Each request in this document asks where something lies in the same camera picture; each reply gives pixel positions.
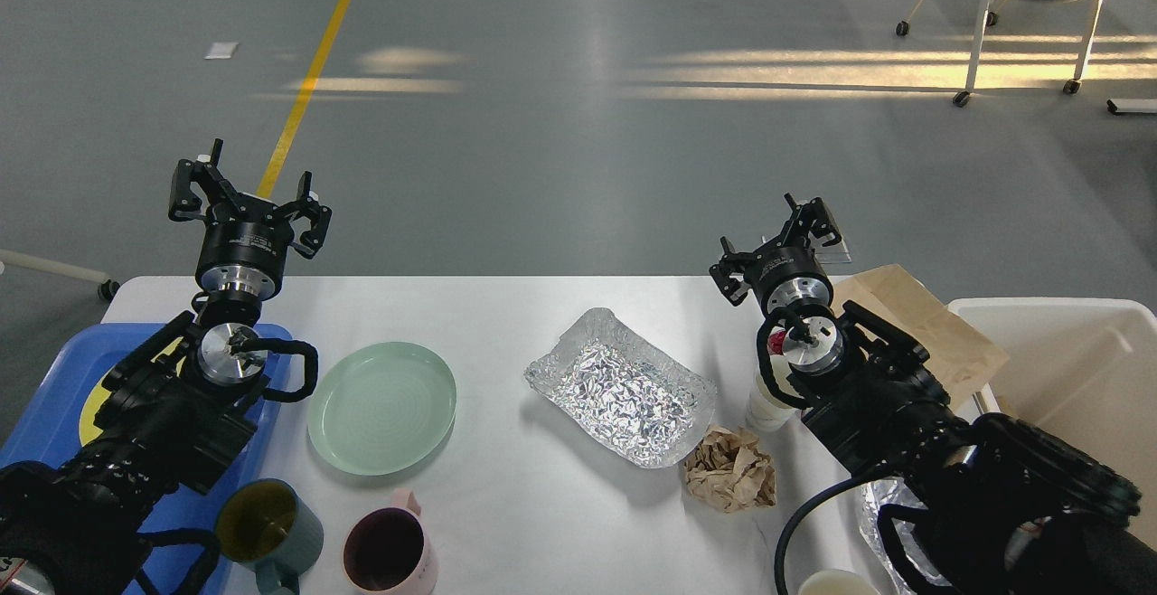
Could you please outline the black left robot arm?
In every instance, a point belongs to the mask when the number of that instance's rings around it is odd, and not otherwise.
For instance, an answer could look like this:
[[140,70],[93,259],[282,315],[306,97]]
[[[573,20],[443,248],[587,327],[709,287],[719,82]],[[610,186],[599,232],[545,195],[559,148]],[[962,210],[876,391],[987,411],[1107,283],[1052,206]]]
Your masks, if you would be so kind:
[[178,594],[198,594],[216,570],[214,532],[145,532],[155,506],[180,486],[207,495],[258,429],[257,401],[293,404],[318,384],[318,352],[263,338],[263,304],[282,289],[288,254],[314,258],[332,211],[302,172],[295,199],[243,193],[219,169],[216,140],[202,161],[174,170],[168,216],[202,221],[199,293],[183,311],[105,373],[98,436],[62,467],[21,460],[3,467],[3,593],[154,594],[153,550],[196,545]]

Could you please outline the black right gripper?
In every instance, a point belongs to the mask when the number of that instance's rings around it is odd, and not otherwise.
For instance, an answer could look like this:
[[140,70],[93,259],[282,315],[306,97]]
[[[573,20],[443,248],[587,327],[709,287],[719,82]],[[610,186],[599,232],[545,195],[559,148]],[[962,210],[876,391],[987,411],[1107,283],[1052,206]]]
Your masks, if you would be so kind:
[[718,260],[708,269],[718,292],[734,307],[756,294],[761,314],[771,314],[778,307],[793,304],[821,304],[833,302],[833,286],[815,258],[815,251],[806,249],[806,235],[819,238],[826,235],[842,236],[834,216],[821,198],[799,203],[793,194],[784,193],[793,215],[784,221],[778,233],[778,248],[762,251],[738,251],[727,236],[720,236]]

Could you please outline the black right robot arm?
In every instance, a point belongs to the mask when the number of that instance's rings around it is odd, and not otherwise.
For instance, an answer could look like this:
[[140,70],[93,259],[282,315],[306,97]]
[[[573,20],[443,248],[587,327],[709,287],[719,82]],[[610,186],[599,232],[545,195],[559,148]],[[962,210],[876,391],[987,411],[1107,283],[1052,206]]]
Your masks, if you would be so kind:
[[810,497],[778,537],[773,575],[818,505],[899,478],[920,507],[880,505],[876,528],[893,570],[918,594],[1152,594],[1154,549],[1129,532],[1132,480],[1057,436],[1003,413],[955,416],[929,352],[854,301],[833,311],[815,243],[842,241],[821,198],[797,203],[756,251],[720,240],[712,280],[731,304],[756,296],[757,363],[778,401],[850,476]]

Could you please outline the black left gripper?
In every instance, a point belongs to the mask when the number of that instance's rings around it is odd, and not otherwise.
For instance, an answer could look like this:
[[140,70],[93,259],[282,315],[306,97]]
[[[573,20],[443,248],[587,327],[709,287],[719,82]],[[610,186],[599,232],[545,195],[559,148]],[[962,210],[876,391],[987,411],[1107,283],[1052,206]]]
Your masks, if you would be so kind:
[[[223,140],[215,138],[207,161],[177,162],[171,179],[168,216],[174,222],[206,225],[202,251],[196,270],[202,291],[223,291],[239,280],[249,293],[278,293],[283,282],[287,251],[314,259],[323,248],[334,213],[314,192],[314,172],[302,172],[295,199],[277,207],[271,204],[237,211],[237,191],[221,174]],[[294,223],[305,220],[296,233]]]

